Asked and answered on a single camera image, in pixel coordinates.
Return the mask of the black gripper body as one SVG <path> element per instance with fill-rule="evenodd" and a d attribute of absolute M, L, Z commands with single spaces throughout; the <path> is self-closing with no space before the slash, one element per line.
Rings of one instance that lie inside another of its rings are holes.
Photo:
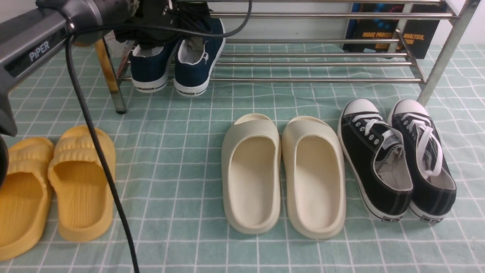
<path fill-rule="evenodd" d="M 137 12 L 126 23 L 212 33 L 210 20 L 206 2 L 141 0 Z M 135 41 L 142 48 L 156 48 L 189 37 L 189 34 L 165 30 L 114 30 L 114 36 L 120 43 Z"/>

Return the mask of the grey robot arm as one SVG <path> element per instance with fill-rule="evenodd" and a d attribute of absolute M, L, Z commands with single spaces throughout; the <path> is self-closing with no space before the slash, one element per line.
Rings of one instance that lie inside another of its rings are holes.
<path fill-rule="evenodd" d="M 14 137 L 8 94 L 64 47 L 90 46 L 114 30 L 125 39 L 169 42 L 182 35 L 220 37 L 208 8 L 177 0 L 37 0 L 1 23 L 1 135 Z"/>

